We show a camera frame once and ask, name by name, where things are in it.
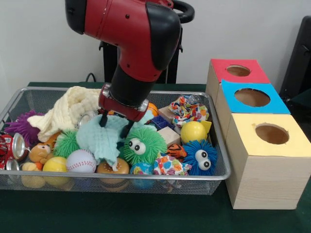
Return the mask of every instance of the toy pile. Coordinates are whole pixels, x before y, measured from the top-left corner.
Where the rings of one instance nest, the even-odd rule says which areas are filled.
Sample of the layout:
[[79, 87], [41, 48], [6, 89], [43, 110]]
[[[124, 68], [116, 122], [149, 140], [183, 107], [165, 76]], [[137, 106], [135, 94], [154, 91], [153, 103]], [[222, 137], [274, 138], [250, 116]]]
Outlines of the toy pile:
[[[109, 112], [105, 127], [99, 125], [98, 90], [70, 88], [45, 115], [31, 110], [9, 123], [8, 133], [25, 139], [29, 154], [23, 171], [54, 171], [133, 175], [212, 176], [217, 152], [208, 142], [211, 127], [208, 110], [194, 96], [180, 96], [159, 109], [149, 103], [145, 116], [136, 122], [125, 139], [120, 138], [128, 120]], [[21, 176], [28, 188], [51, 185], [69, 190], [71, 177]], [[101, 178], [108, 191], [121, 191], [125, 179]], [[156, 180], [131, 179], [140, 189]], [[163, 187], [180, 187], [178, 182], [160, 181]]]

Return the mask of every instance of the black cable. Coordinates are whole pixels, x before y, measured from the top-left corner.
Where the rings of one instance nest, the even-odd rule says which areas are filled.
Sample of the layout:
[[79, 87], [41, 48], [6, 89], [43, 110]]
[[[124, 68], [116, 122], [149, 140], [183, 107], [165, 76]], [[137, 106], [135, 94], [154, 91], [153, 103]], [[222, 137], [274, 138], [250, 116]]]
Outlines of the black cable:
[[95, 78], [95, 75], [93, 73], [89, 73], [86, 77], [86, 82], [88, 82], [88, 79], [90, 78], [90, 76], [93, 77], [93, 81], [96, 83], [96, 78]]

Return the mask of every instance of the stacked wooden boxes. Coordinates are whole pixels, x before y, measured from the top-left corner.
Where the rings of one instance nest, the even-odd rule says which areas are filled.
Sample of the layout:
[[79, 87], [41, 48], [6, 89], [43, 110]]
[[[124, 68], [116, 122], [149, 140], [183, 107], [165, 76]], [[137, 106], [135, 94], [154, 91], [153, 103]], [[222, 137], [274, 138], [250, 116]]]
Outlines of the stacked wooden boxes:
[[212, 59], [214, 101], [231, 161], [234, 209], [295, 209], [311, 174], [311, 143], [256, 60]]

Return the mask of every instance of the red robot arm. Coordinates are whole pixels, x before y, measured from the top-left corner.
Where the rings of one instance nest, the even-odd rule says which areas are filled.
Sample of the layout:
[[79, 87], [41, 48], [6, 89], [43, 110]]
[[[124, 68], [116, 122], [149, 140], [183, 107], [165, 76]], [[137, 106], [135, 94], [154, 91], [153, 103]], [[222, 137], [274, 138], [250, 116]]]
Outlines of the red robot arm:
[[180, 17], [171, 7], [171, 0], [66, 0], [67, 22], [74, 31], [121, 50], [112, 83], [102, 89], [100, 107], [131, 121], [143, 117], [145, 99], [179, 40]]

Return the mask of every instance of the metal basket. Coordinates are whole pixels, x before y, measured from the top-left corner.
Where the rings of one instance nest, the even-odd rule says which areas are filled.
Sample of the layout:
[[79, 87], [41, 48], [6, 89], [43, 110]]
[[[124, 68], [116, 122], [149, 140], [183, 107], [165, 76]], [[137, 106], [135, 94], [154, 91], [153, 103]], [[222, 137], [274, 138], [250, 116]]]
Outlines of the metal basket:
[[[17, 91], [0, 114], [1, 128], [6, 122], [15, 121], [20, 114], [32, 109], [41, 113], [48, 112], [66, 90], [67, 88], [26, 87]], [[220, 182], [229, 177], [230, 166], [210, 96], [201, 92], [152, 91], [148, 100], [158, 108], [162, 108], [175, 101], [181, 94], [198, 95], [200, 102], [209, 110], [210, 120], [213, 122], [209, 140], [218, 152], [214, 176], [115, 175], [0, 170], [0, 189], [212, 195]], [[42, 184], [42, 180], [46, 179], [56, 181], [63, 179], [66, 180], [66, 183], [62, 186], [45, 183], [40, 187], [40, 182]], [[28, 187], [23, 185], [25, 181], [27, 181]]]

